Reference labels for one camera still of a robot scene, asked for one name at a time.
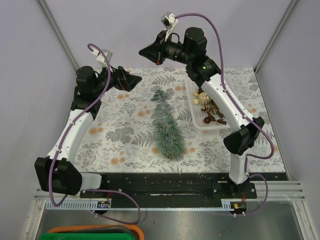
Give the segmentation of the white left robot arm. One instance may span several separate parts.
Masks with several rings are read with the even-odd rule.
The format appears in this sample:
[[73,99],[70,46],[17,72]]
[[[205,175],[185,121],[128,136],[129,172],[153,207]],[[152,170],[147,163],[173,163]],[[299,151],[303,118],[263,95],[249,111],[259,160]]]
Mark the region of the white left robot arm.
[[44,192],[75,196],[91,189],[98,198],[107,195],[109,186],[98,173],[79,172],[73,165],[80,144],[87,130],[96,119],[101,107],[98,98],[103,90],[112,88],[130,92],[142,81],[122,66],[111,70],[102,68],[97,73],[91,66],[76,71],[71,111],[67,124],[57,143],[46,157],[38,157],[34,163],[39,185]]

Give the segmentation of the small green christmas tree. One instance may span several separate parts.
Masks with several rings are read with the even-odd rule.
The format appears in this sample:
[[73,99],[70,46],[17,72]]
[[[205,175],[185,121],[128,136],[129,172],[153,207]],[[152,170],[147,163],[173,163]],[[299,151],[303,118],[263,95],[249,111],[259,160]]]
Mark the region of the small green christmas tree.
[[153,110],[153,133],[156,147],[159,152],[169,160],[177,160],[184,155],[186,141],[174,109],[168,103],[170,96],[163,90],[157,90],[151,101],[155,103]]

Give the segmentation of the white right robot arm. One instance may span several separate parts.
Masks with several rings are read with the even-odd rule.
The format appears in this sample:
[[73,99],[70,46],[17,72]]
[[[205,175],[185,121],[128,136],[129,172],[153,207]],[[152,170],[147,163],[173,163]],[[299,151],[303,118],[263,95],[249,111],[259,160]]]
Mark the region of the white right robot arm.
[[189,27],[183,42],[173,42],[171,35],[162,30],[153,43],[141,49],[140,56],[156,65],[166,59],[185,64],[187,76],[201,88],[222,111],[232,133],[223,139],[230,152],[228,194],[239,198],[246,191],[243,184],[248,176],[245,171],[245,156],[250,153],[265,122],[255,118],[240,103],[232,90],[221,82],[222,70],[207,56],[207,38],[201,28]]

